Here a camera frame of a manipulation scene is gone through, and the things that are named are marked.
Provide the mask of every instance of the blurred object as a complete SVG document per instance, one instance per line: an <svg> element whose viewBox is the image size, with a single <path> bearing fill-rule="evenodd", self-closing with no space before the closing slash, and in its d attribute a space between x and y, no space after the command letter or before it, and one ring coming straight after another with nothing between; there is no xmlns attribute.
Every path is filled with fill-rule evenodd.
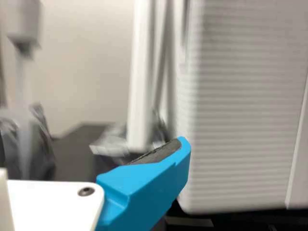
<svg viewBox="0 0 308 231"><path fill-rule="evenodd" d="M16 58L16 108L0 111L0 117L10 120L12 115L18 126L18 166L23 179L30 178L32 159L32 129L29 109L29 95L24 75L24 59L31 57L33 46L38 45L39 0L4 0L1 6L1 20L5 35L15 47Z"/></svg>
<svg viewBox="0 0 308 231"><path fill-rule="evenodd" d="M30 119L31 126L31 150L30 150L30 172L29 178L32 180L44 180L52 174L55 168L55 160L51 147L51 137L46 128L42 107L35 105L31 108L35 113ZM5 153L5 167L8 170L10 179L21 179L21 169L19 165L18 149L18 122L12 117L4 118L0 116L0 131L3 140Z"/></svg>
<svg viewBox="0 0 308 231"><path fill-rule="evenodd" d="M149 150L162 146L167 139L163 132L166 128L163 125L156 122L152 127L151 143L147 147ZM91 151L93 154L112 157L117 164L124 165L140 155L129 151L126 136L125 125L111 125L98 140L90 144Z"/></svg>
<svg viewBox="0 0 308 231"><path fill-rule="evenodd" d="M168 131L159 115L167 28L165 20L161 59L154 71L155 12L155 0L135 1L127 125L112 126L90 145L94 154L118 157L118 164L125 164L135 158L135 154L159 147L168 139Z"/></svg>

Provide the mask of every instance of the ridged surface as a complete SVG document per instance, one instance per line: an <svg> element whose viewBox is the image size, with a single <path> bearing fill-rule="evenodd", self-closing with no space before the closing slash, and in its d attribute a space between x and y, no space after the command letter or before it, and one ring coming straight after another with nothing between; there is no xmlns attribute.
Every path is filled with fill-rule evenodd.
<svg viewBox="0 0 308 231"><path fill-rule="evenodd" d="M308 3L192 0L177 133L192 145L184 211L284 206L308 62Z"/></svg>

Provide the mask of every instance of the gray object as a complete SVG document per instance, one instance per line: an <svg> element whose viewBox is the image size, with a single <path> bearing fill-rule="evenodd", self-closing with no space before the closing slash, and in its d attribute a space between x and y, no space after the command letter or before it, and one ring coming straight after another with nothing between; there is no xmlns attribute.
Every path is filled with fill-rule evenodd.
<svg viewBox="0 0 308 231"><path fill-rule="evenodd" d="M42 107L36 104L30 111L33 117L31 127L31 152L29 178L42 180L48 177L55 168L55 160L51 146L51 137ZM21 179L21 166L18 150L18 123L11 118L0 118L0 131L4 148L4 166L10 179Z"/></svg>
<svg viewBox="0 0 308 231"><path fill-rule="evenodd" d="M167 135L164 133L166 129L161 122L155 122L152 129L152 142L149 150L162 146L167 140ZM110 126L98 140L90 144L91 151L93 154L110 156L117 164L127 164L141 154L129 152L126 135L126 125Z"/></svg>

